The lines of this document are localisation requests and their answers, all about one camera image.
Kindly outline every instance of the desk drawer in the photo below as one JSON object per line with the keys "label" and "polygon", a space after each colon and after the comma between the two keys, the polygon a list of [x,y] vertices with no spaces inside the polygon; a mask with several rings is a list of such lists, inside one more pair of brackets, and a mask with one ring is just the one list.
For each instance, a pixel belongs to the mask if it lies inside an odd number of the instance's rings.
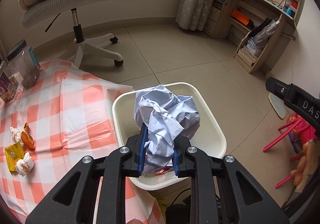
{"label": "desk drawer", "polygon": [[221,10],[219,10],[219,9],[217,9],[215,7],[211,7],[211,10],[210,10],[210,13],[209,13],[209,18],[212,19],[215,22],[218,22],[220,11]]}
{"label": "desk drawer", "polygon": [[216,24],[217,24],[216,22],[208,18],[207,23],[204,26],[204,30],[212,35],[214,28],[216,27]]}

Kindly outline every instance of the metal bolt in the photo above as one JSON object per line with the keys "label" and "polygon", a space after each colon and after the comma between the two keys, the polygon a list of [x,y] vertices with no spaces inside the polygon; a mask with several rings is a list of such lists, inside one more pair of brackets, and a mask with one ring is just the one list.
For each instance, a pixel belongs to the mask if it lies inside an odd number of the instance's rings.
{"label": "metal bolt", "polygon": [[90,156],[86,156],[84,158],[82,158],[82,162],[87,164],[87,163],[90,163],[92,160],[92,158]]}
{"label": "metal bolt", "polygon": [[191,154],[194,154],[195,152],[198,151],[198,149],[196,147],[188,147],[188,152],[191,153]]}
{"label": "metal bolt", "polygon": [[129,150],[130,150],[129,147],[121,147],[121,148],[120,148],[120,153],[121,153],[121,154],[125,154],[125,153],[128,153]]}
{"label": "metal bolt", "polygon": [[235,161],[235,158],[233,156],[226,156],[225,159],[228,163],[233,163]]}

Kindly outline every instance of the clear jar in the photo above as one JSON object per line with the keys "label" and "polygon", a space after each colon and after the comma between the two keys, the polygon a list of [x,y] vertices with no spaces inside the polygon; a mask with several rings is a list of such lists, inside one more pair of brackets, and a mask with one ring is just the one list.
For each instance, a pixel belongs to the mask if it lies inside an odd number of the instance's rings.
{"label": "clear jar", "polygon": [[20,41],[7,55],[8,67],[23,88],[31,88],[39,77],[40,65],[32,47]]}
{"label": "clear jar", "polygon": [[18,82],[12,75],[5,61],[0,63],[0,98],[4,102],[13,99],[17,92]]}

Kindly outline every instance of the checkered tablecloth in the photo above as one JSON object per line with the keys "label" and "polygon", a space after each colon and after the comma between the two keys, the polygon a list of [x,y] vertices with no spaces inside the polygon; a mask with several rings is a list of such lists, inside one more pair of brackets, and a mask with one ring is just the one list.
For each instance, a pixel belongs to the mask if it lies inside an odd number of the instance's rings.
{"label": "checkered tablecloth", "polygon": [[[32,89],[17,91],[8,103],[0,102],[0,194],[24,223],[52,187],[85,155],[99,158],[118,148],[112,103],[132,87],[114,84],[81,71],[71,62],[41,63]],[[33,171],[22,177],[10,173],[4,148],[14,144],[10,126],[29,124],[36,149],[29,151]],[[126,220],[161,224],[155,198],[126,181]]]}

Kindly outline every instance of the crumpled paper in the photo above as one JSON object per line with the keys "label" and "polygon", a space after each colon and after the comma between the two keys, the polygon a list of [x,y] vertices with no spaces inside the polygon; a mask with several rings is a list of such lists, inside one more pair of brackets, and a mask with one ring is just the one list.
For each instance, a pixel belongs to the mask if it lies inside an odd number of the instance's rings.
{"label": "crumpled paper", "polygon": [[144,172],[164,168],[173,156],[174,139],[181,133],[189,140],[200,126],[200,115],[192,96],[174,95],[162,85],[136,92],[134,118],[145,123],[149,141]]}
{"label": "crumpled paper", "polygon": [[24,142],[21,139],[21,131],[14,127],[10,127],[10,131],[11,131],[11,137],[14,140],[14,142],[15,143],[20,142],[20,145],[23,147]]}
{"label": "crumpled paper", "polygon": [[27,173],[30,173],[34,166],[33,159],[30,156],[29,152],[24,155],[23,159],[19,159],[16,163],[17,173],[25,176]]}

